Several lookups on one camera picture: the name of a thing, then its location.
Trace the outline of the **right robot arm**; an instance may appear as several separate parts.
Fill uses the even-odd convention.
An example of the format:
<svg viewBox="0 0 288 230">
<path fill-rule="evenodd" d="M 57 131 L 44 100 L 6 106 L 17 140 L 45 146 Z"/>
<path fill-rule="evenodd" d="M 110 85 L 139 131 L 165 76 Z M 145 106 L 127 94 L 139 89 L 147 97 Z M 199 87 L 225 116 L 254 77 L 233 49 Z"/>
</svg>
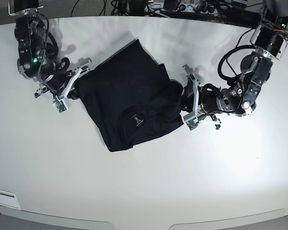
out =
<svg viewBox="0 0 288 230">
<path fill-rule="evenodd" d="M 79 99 L 74 86 L 68 89 L 75 70 L 70 70 L 70 60 L 65 57 L 58 60 L 59 46 L 50 33 L 49 19 L 39 9 L 41 0 L 11 0 L 9 15 L 15 17 L 14 36 L 18 42 L 18 72 L 26 79 L 39 83 L 35 98 L 50 92 L 52 99 L 67 93 L 67 98 Z"/>
</svg>

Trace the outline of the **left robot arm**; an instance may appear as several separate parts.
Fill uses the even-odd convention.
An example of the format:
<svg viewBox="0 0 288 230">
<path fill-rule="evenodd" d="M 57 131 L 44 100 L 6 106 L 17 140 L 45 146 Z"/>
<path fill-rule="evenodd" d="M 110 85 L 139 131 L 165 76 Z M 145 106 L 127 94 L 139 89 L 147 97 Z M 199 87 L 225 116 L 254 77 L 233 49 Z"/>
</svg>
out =
<svg viewBox="0 0 288 230">
<path fill-rule="evenodd" d="M 182 95 L 183 117 L 190 130 L 207 122 L 220 129 L 217 114 L 249 115 L 256 108 L 256 99 L 271 74 L 273 59 L 280 59 L 288 45 L 288 0 L 265 0 L 261 20 L 248 45 L 237 45 L 220 60 L 217 72 L 228 88 L 218 88 L 210 83 L 201 85 L 194 73 L 188 72 L 187 85 Z M 234 77 L 223 74 L 222 66 L 234 53 L 251 49 L 240 63 L 241 73 Z"/>
</svg>

